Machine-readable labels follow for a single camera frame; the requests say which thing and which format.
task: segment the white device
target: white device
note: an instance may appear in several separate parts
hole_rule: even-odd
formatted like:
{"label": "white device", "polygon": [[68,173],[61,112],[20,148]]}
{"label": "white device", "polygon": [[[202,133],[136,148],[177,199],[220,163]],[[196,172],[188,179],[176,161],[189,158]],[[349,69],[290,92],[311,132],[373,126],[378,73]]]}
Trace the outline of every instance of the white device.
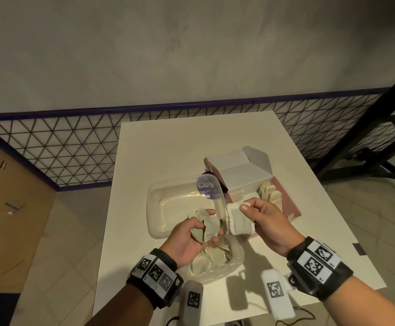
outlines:
{"label": "white device", "polygon": [[204,285],[189,280],[181,288],[178,326],[199,326]]}
{"label": "white device", "polygon": [[286,279],[275,268],[261,272],[271,313],[276,320],[296,317],[286,287]]}

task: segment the wire mesh panel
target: wire mesh panel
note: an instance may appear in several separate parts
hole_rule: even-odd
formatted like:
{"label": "wire mesh panel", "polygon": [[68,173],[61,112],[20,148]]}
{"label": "wire mesh panel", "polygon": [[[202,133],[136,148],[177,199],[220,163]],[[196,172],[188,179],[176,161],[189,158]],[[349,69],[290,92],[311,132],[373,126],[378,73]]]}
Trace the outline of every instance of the wire mesh panel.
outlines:
{"label": "wire mesh panel", "polygon": [[[122,122],[274,111],[304,158],[308,159],[325,155],[378,97],[376,94],[201,109],[6,120],[0,121],[0,137],[59,186],[71,186],[113,179]],[[394,139],[395,127],[384,123],[355,149],[381,149]]]}

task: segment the black cable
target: black cable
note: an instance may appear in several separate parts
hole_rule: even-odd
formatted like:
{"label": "black cable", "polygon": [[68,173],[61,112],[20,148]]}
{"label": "black cable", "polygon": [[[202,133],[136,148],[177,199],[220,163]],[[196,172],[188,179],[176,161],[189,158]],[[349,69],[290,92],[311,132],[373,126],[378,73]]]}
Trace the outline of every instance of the black cable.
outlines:
{"label": "black cable", "polygon": [[170,318],[169,321],[168,321],[168,323],[166,324],[166,326],[169,326],[170,322],[173,321],[173,320],[179,320],[179,317],[176,316],[176,317]]}
{"label": "black cable", "polygon": [[299,318],[299,319],[297,319],[295,322],[293,322],[293,323],[291,323],[291,324],[287,324],[286,322],[284,322],[284,321],[282,321],[282,320],[278,320],[277,322],[276,322],[276,324],[275,324],[275,326],[277,326],[277,323],[283,323],[284,325],[286,325],[286,326],[292,326],[292,325],[294,325],[295,323],[298,323],[299,321],[301,321],[301,320],[315,320],[315,319],[317,319],[315,316],[314,316],[314,314],[312,313],[312,312],[310,312],[310,311],[308,311],[308,310],[306,310],[306,309],[304,309],[304,308],[301,308],[301,307],[293,307],[294,308],[294,310],[301,310],[301,311],[304,311],[304,312],[307,312],[307,313],[309,313],[310,315],[311,315],[311,318],[308,318],[308,317],[303,317],[303,318]]}

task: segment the white table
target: white table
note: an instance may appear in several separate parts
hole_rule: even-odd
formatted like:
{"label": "white table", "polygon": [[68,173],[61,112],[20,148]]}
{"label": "white table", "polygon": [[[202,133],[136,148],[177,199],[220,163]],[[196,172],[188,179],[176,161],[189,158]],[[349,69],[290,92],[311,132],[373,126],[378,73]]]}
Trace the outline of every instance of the white table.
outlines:
{"label": "white table", "polygon": [[[270,157],[274,175],[302,213],[294,226],[303,235],[335,249],[369,286],[385,287],[369,258],[356,252],[352,245],[357,242],[355,236],[273,112],[125,122],[120,130],[93,314],[124,286],[140,257],[163,242],[153,239],[147,230],[148,186],[159,180],[201,174],[205,156],[245,145]],[[261,238],[249,243],[244,266],[205,286],[201,325],[268,312],[260,271],[273,266],[288,274],[287,261]],[[301,306],[317,302],[299,291],[292,291],[291,297]],[[157,309],[151,325],[164,326],[177,313],[176,304]]]}

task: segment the floor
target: floor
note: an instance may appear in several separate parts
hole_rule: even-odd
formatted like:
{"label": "floor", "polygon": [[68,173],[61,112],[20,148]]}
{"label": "floor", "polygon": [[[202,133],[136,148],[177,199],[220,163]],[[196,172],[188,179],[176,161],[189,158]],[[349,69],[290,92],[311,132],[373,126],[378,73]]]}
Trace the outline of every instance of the floor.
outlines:
{"label": "floor", "polygon": [[[325,189],[388,285],[380,292],[395,303],[395,186],[362,179]],[[12,326],[80,326],[91,317],[109,195],[108,187],[58,193]],[[335,325],[320,303],[305,308],[317,320],[296,325]],[[267,314],[248,324],[275,320]]]}

